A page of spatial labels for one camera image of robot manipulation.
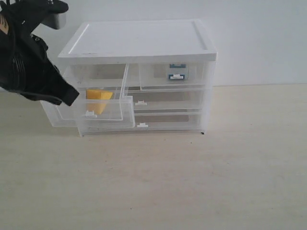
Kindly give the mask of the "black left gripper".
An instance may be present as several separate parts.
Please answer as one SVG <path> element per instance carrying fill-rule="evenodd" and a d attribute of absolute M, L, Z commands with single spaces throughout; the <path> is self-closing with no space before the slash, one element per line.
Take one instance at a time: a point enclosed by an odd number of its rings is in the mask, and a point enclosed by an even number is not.
<path fill-rule="evenodd" d="M 0 2 L 0 86 L 30 101 L 71 106 L 79 92 L 47 57 L 48 46 L 34 35 L 45 13 L 31 0 Z"/>

